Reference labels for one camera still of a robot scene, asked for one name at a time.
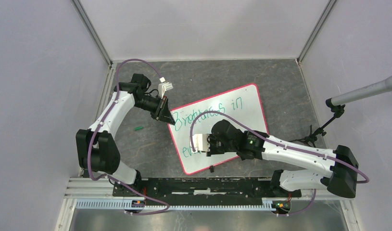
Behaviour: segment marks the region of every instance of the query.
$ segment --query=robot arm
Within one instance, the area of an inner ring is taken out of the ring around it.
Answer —
[[[151,96],[146,91],[149,89],[151,82],[142,74],[134,74],[131,82],[119,83],[120,91],[117,101],[114,92],[111,101],[101,114],[104,123],[97,119],[88,129],[80,129],[76,134],[78,162],[81,168],[87,169],[88,147],[92,138],[93,131],[101,124],[95,139],[94,147],[91,151],[91,167],[93,171],[107,173],[113,178],[127,184],[133,184],[137,178],[138,172],[128,167],[121,161],[118,148],[115,144],[114,137],[122,120],[133,107],[138,107],[149,111],[151,117],[166,123],[175,124],[173,117],[168,108],[168,98],[164,96],[166,90],[172,89],[172,84],[163,82],[159,84],[159,93],[157,96]],[[111,104],[116,102],[113,109],[107,114]]]
[[[192,136],[196,152],[206,153],[207,156],[236,152],[242,160],[256,158],[285,162],[306,170],[275,171],[271,181],[275,187],[290,192],[298,189],[327,189],[338,196],[355,197],[357,173],[327,158],[337,158],[358,168],[355,157],[347,147],[338,146],[336,150],[313,148],[256,131],[267,139],[265,141],[249,131],[242,132],[226,120],[217,122],[211,132]],[[299,152],[296,148],[320,153],[324,157]]]

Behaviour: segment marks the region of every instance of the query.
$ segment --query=cable tie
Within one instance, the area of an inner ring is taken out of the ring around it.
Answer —
[[[325,153],[325,154],[323,154],[323,155],[324,155],[323,159],[324,159],[324,160],[327,160],[327,159],[328,159],[328,156],[329,156],[328,153]]]

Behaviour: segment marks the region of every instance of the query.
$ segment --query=reflective floor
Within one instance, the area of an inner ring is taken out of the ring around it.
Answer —
[[[293,201],[292,211],[305,207]],[[339,201],[315,201],[298,215],[257,211],[170,211],[132,217],[122,210],[77,209],[71,231],[347,231]]]

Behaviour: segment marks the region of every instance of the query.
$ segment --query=gray floor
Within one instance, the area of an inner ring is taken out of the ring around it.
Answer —
[[[302,138],[309,126],[317,128],[303,78],[294,60],[226,60],[153,63],[174,89],[166,93],[173,109],[248,83],[255,83],[268,123],[269,133],[280,139]],[[120,81],[133,73],[146,75],[157,87],[158,77],[143,63],[124,64]],[[135,127],[144,129],[134,131]],[[143,177],[272,176],[274,170],[297,170],[275,161],[235,159],[191,176],[183,173],[165,123],[151,119],[148,112],[133,108],[122,122],[116,138],[122,160]],[[324,147],[323,141],[317,146]]]
[[[306,206],[292,201],[292,211]],[[302,214],[277,218],[267,211],[170,211],[132,217],[121,210],[76,209],[71,231],[346,231],[339,201],[316,201]]]

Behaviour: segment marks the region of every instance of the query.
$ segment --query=white wall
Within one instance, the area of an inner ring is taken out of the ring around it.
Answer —
[[[321,123],[325,100],[392,75],[392,0],[338,1],[303,61]],[[346,105],[325,136],[330,148],[349,146],[370,183],[355,199],[365,230],[392,230],[392,92]]]
[[[327,0],[81,0],[113,60],[296,58]]]
[[[54,229],[106,69],[70,0],[0,1],[0,231]]]

